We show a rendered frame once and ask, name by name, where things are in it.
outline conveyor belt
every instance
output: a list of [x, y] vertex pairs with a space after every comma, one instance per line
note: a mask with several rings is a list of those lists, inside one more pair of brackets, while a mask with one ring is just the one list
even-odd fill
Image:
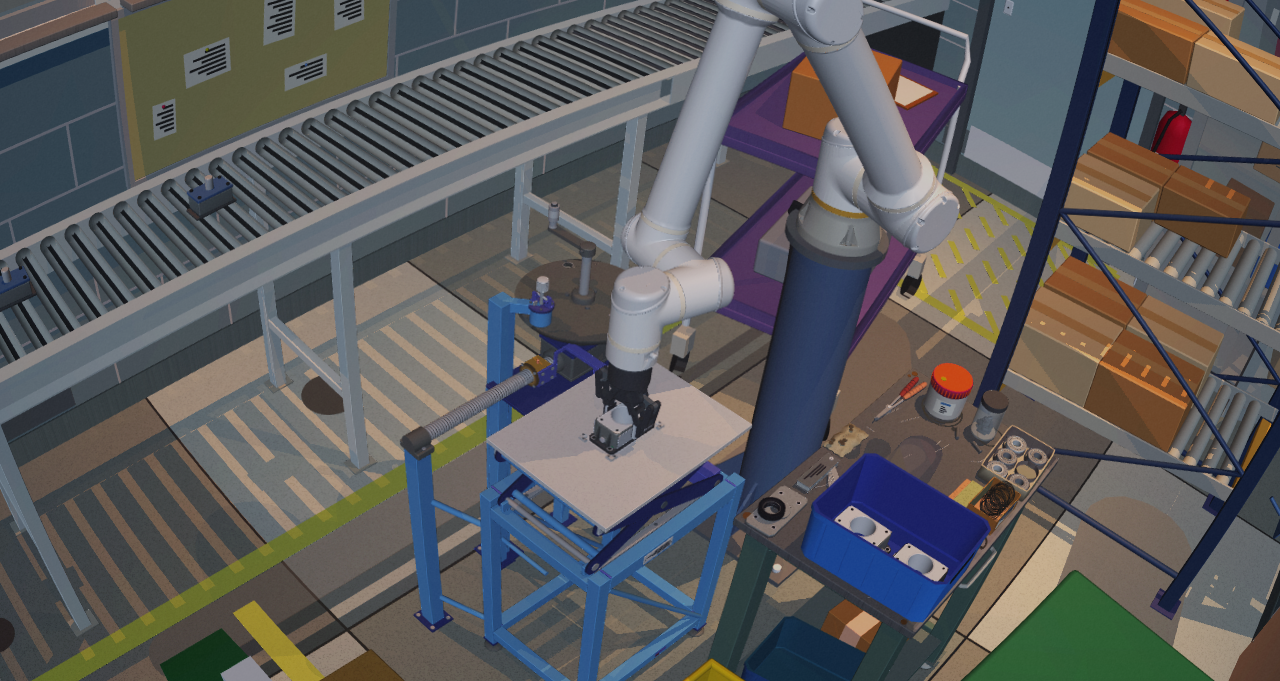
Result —
[[[27, 270], [36, 297], [0, 312], [0, 355], [12, 364], [74, 335], [260, 236], [273, 238], [280, 227], [495, 131], [695, 61], [716, 14], [714, 0], [649, 3], [403, 76], [366, 99], [348, 97], [278, 134], [205, 157], [204, 170], [151, 180], [141, 193], [32, 236], [6, 262]], [[782, 24], [765, 29], [767, 38], [781, 33]], [[195, 220], [184, 198], [206, 173], [228, 179], [236, 201]]]

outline dark blue bin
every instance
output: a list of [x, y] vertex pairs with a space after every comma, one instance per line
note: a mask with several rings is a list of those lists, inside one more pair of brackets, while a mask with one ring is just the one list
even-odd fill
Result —
[[[892, 531], [888, 552], [836, 522], [850, 506]], [[800, 548], [818, 566], [918, 623], [942, 603], [989, 533], [978, 513], [869, 453], [813, 502]], [[893, 558], [902, 544], [943, 563], [946, 575], [933, 581]]]
[[742, 664], [742, 681], [849, 681], [863, 652], [799, 618], [769, 631]]

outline green table leg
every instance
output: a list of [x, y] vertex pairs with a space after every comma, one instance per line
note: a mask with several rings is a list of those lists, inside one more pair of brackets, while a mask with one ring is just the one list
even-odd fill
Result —
[[968, 589], [956, 586], [951, 591], [951, 599], [947, 600], [947, 608], [938, 617], [938, 622], [929, 631], [929, 635], [938, 640], [938, 648], [929, 654], [924, 663], [933, 666], [942, 655], [942, 652], [947, 648], [947, 643], [951, 636], [955, 635], [956, 629], [960, 627], [960, 622], [964, 621], [965, 613], [969, 613], [969, 607], [973, 605], [974, 599], [978, 598], [978, 591], [982, 590], [982, 585], [987, 580], [987, 575], [991, 567], [996, 565], [996, 558], [992, 554], [1000, 554], [1001, 549], [1005, 548], [1005, 541], [1009, 540], [1009, 534], [1014, 530], [1014, 524], [1018, 522], [1015, 518], [1005, 527], [1005, 531], [991, 544], [991, 548], [978, 552], [978, 559], [974, 562], [973, 568], [969, 570], [970, 577], [966, 579], [964, 584], [968, 584]]
[[872, 646], [867, 649], [858, 673], [854, 673], [854, 681], [881, 681], [888, 675], [890, 668], [893, 668], [893, 662], [905, 645], [906, 636], [882, 629], [872, 639]]
[[773, 572], [773, 558], [774, 553], [750, 535], [742, 539], [724, 612], [716, 629], [716, 637], [712, 639], [712, 658], [724, 668], [735, 669], [742, 661], [746, 637], [751, 634], [755, 612], [760, 609], [760, 599], [764, 597], [764, 585]]

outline shelf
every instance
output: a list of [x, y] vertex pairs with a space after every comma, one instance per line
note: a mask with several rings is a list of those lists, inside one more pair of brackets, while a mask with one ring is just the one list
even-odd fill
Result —
[[1160, 93], [1160, 96], [1165, 96], [1170, 101], [1183, 102], [1190, 110], [1206, 113], [1211, 119], [1244, 131], [1245, 134], [1251, 134], [1253, 138], [1280, 147], [1280, 125], [1267, 124], [1267, 122], [1253, 116], [1252, 113], [1244, 113], [1239, 108], [1231, 106], [1230, 102], [1213, 99], [1210, 93], [1198, 92], [1198, 90], [1187, 87], [1187, 84], [1179, 84], [1178, 81], [1156, 74], [1155, 70], [1143, 69], [1137, 63], [1125, 61], [1124, 58], [1112, 56], [1110, 52], [1106, 65], [1102, 69], [1108, 74], [1120, 76], [1121, 79], [1132, 81], [1132, 83], [1139, 84], [1139, 87], [1151, 90], [1153, 93]]
[[[1005, 385], [1007, 385], [1014, 390], [1018, 390], [1018, 393], [1024, 394], [1025, 397], [1033, 399], [1036, 403], [1043, 406], [1044, 408], [1048, 408], [1050, 411], [1056, 411], [1057, 413], [1065, 416], [1070, 421], [1079, 422], [1080, 426], [1084, 426], [1089, 431], [1093, 431], [1094, 434], [1101, 435], [1105, 439], [1110, 439], [1111, 442], [1120, 444], [1120, 447], [1133, 453], [1133, 456], [1137, 456], [1138, 458], [1144, 458], [1147, 461], [1160, 461], [1165, 463], [1175, 462], [1174, 457], [1169, 456], [1161, 449], [1157, 449], [1152, 444], [1148, 444], [1147, 442], [1139, 439], [1138, 437], [1134, 437], [1129, 431], [1125, 431], [1120, 426], [1114, 425], [1114, 422], [1105, 421], [1101, 417], [1094, 416], [1092, 412], [1088, 412], [1084, 408], [1075, 406], [1069, 399], [1065, 399], [1055, 394], [1052, 390], [1048, 390], [1044, 387], [1037, 384], [1037, 381], [1029, 381], [1028, 379], [1020, 376], [1015, 371], [1005, 373]], [[1110, 453], [1111, 456], [1117, 456], [1114, 452]], [[1225, 499], [1231, 493], [1229, 485], [1219, 484], [1210, 474], [1198, 474], [1193, 471], [1175, 471], [1172, 469], [1165, 469], [1165, 471], [1171, 472], [1174, 476], [1179, 476], [1179, 479], [1181, 479], [1183, 481], [1188, 481], [1188, 484], [1193, 485], [1201, 493], [1217, 497], [1220, 499]]]
[[[1057, 221], [1057, 238], [1073, 244], [1073, 247], [1080, 247], [1079, 239], [1075, 238], [1070, 227], [1064, 224], [1064, 221]], [[1093, 244], [1093, 251], [1102, 257], [1102, 261], [1107, 266], [1115, 268], [1116, 271], [1124, 271], [1124, 274], [1170, 294], [1179, 303], [1184, 303], [1188, 308], [1192, 308], [1194, 316], [1201, 321], [1215, 326], [1220, 332], [1239, 332], [1252, 335], [1262, 346], [1280, 349], [1280, 330], [1262, 324], [1256, 317], [1245, 316], [1244, 312], [1238, 311], [1234, 306], [1226, 306], [1217, 297], [1211, 297], [1211, 294], [1206, 294], [1198, 288], [1184, 284], [1181, 279], [1174, 279], [1174, 276], [1165, 274], [1162, 268], [1147, 266], [1147, 262], [1138, 261], [1133, 256], [1129, 256], [1129, 252], [1120, 251], [1120, 248], [1105, 242], [1105, 239], [1097, 238], [1097, 236], [1089, 234], [1089, 244]]]

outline cart handle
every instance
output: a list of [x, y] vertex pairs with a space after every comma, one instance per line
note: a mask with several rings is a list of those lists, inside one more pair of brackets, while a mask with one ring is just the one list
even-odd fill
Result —
[[1000, 549], [997, 549], [997, 548], [992, 547], [992, 548], [991, 548], [991, 556], [989, 556], [989, 557], [987, 557], [987, 563], [983, 563], [983, 565], [982, 565], [982, 570], [979, 570], [979, 571], [978, 571], [977, 573], [974, 573], [974, 575], [973, 575], [973, 576], [972, 576], [972, 577], [969, 579], [969, 582], [968, 582], [968, 584], [960, 584], [960, 586], [957, 586], [957, 588], [960, 588], [960, 589], [968, 589], [969, 586], [973, 586], [973, 585], [974, 585], [974, 581], [978, 581], [979, 576], [982, 576], [983, 573], [986, 573], [986, 572], [987, 572], [987, 568], [988, 568], [988, 567], [991, 566], [991, 562], [996, 561], [996, 557], [997, 557], [997, 556], [1000, 556]]

